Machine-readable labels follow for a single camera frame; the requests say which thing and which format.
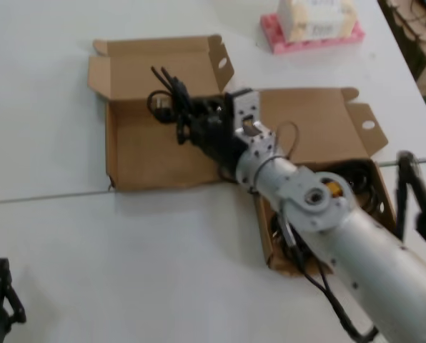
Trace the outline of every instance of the black wire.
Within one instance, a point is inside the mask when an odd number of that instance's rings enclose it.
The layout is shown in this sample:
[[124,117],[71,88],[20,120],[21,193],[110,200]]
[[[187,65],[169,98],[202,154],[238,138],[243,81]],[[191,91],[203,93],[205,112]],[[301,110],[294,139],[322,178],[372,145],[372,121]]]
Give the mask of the black wire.
[[155,75],[155,77],[161,82],[161,84],[164,85],[165,88],[167,88],[168,91],[170,91],[170,93],[173,93],[173,89],[172,86],[170,86],[167,81],[164,80],[164,78],[161,76],[161,74],[159,74],[156,70],[156,68],[154,68],[153,66],[151,67],[151,71],[153,72],[153,74]]
[[353,193],[357,196],[368,195],[361,205],[368,214],[373,214],[380,209],[380,197],[372,183],[372,172],[369,166],[363,161],[346,161],[335,164],[327,169],[343,177],[350,185]]
[[163,124],[171,124],[177,121],[177,115],[174,111],[172,111],[169,108],[161,108],[161,109],[154,109],[153,108],[153,98],[156,95],[163,94],[167,95],[168,97],[172,98],[172,94],[168,91],[153,91],[147,99],[147,108],[149,113],[151,113],[154,118],[156,118],[158,121],[160,121]]
[[292,142],[292,146],[289,148],[289,151],[286,154],[287,159],[291,159],[292,154],[294,153],[295,149],[299,146],[299,140],[300,140],[300,130],[296,123],[293,121],[287,120],[282,123],[280,123],[277,126],[277,130],[275,132],[275,142],[273,146],[273,153],[276,154],[277,148],[278,148],[278,141],[280,136],[280,131],[283,127],[291,125],[294,128],[294,141]]
[[[281,234],[281,227],[276,228],[275,225],[279,225],[279,221],[276,218],[276,214],[271,220],[272,223],[272,230],[276,230],[276,232],[279,232]],[[322,283],[324,286],[322,286],[318,281],[316,281],[311,275],[307,273],[307,270],[305,268],[305,261],[307,260],[306,256],[302,253],[301,250],[301,242],[302,239],[299,237],[299,241],[297,240],[295,234],[297,233],[294,228],[291,226],[291,231],[294,235],[294,238],[296,239],[296,244],[293,247],[288,247],[286,244],[286,249],[283,247],[283,252],[285,256],[289,257],[290,260],[294,262],[297,269],[301,274],[304,275],[305,279],[308,280],[310,284],[318,288],[318,290],[323,293],[323,295],[326,296],[326,299],[331,304],[332,309],[334,310],[334,313],[337,315],[338,320],[340,321],[340,324],[342,325],[342,328],[348,333],[350,338],[355,343],[368,343],[375,339],[375,337],[378,335],[378,329],[376,327],[373,327],[368,333],[362,335],[360,334],[354,324],[351,322],[351,319],[348,317],[346,311],[343,309],[343,306],[340,304],[334,293],[332,292],[329,282],[327,281],[327,277],[324,271],[324,267],[322,266],[322,263],[319,259],[315,258],[317,267],[319,269],[319,274],[322,278]]]

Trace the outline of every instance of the pink box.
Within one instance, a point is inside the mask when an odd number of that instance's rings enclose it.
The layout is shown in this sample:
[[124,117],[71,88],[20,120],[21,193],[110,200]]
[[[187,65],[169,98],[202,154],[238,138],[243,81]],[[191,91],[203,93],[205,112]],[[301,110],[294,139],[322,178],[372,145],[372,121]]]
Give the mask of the pink box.
[[357,43],[364,39],[365,32],[357,21],[351,36],[339,39],[322,39],[320,41],[300,41],[297,43],[286,43],[283,37],[283,31],[278,24],[278,18],[275,13],[264,14],[261,16],[261,27],[264,30],[267,41],[274,54],[283,54],[285,52],[294,52],[300,50],[321,48],[323,46],[336,46],[341,44]]

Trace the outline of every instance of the box lid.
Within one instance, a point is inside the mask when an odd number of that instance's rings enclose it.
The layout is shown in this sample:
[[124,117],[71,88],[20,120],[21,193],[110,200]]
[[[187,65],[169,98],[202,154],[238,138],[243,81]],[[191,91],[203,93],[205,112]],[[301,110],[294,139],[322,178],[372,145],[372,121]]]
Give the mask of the box lid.
[[108,100],[145,99],[163,86],[151,66],[164,66],[192,96],[218,94],[234,69],[220,35],[171,39],[94,41],[88,86]]
[[[370,157],[387,144],[387,138],[370,106],[352,102],[358,95],[354,88],[264,90],[262,121],[272,130],[286,120],[298,126],[294,163]],[[285,151],[294,142],[291,130],[288,126],[282,132]]]

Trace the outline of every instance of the silver robotic arm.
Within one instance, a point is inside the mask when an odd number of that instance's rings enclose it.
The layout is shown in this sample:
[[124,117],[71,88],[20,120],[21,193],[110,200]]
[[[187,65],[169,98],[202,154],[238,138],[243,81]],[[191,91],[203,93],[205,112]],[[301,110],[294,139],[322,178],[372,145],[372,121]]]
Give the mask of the silver robotic arm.
[[[234,118],[251,103],[258,106],[258,99],[254,92],[237,97]],[[343,178],[297,168],[273,146],[274,134],[258,118],[252,126],[250,136],[236,122],[236,135],[249,147],[238,161],[238,182],[259,192],[291,223],[388,342],[426,343],[426,263],[357,205]],[[326,182],[339,184],[342,196],[333,197]],[[282,230],[288,245],[294,244],[288,226]]]
[[[153,72],[173,104],[152,108],[155,91],[149,110],[161,123],[177,123],[180,144],[190,140],[244,189],[267,199],[331,267],[388,342],[426,343],[426,264],[359,208],[343,178],[287,160],[276,134],[260,121],[258,92],[191,99],[165,69],[167,81]],[[334,197],[327,182],[340,186],[341,196]],[[282,231],[288,246],[294,245],[289,226],[282,225]]]

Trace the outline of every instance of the packaging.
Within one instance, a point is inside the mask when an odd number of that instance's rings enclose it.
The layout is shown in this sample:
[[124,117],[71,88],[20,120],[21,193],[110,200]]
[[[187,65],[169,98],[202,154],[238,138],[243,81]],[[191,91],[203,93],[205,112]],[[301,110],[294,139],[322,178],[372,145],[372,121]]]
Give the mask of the packaging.
[[426,96],[426,7],[414,0],[379,0],[423,96]]
[[[149,93],[162,88],[150,71],[153,65],[165,66],[192,96],[221,93],[234,73],[221,37],[95,41],[94,46],[99,56],[89,60],[89,86],[108,99],[106,172],[116,190],[173,189],[219,181],[217,165],[189,142],[179,146],[175,125],[156,121],[146,102]],[[393,227],[379,169],[369,160],[387,139],[370,107],[352,103],[358,95],[353,88],[266,89],[261,91],[261,119],[272,130],[286,120],[298,126],[299,144],[292,155],[296,164],[320,170],[336,161],[367,160],[375,169],[374,184],[384,203],[382,223]],[[282,130],[279,142],[288,151],[293,139],[293,132]],[[256,204],[267,264],[278,272],[297,274],[272,244],[269,205],[262,199]]]
[[147,97],[164,89],[154,66],[182,80],[192,96],[220,94],[234,75],[221,36],[94,41],[88,85],[105,97],[106,173],[119,191],[192,187],[218,180],[217,166],[200,149],[179,146],[173,125],[147,110]]
[[277,17],[287,43],[347,38],[357,20],[352,0],[280,0]]

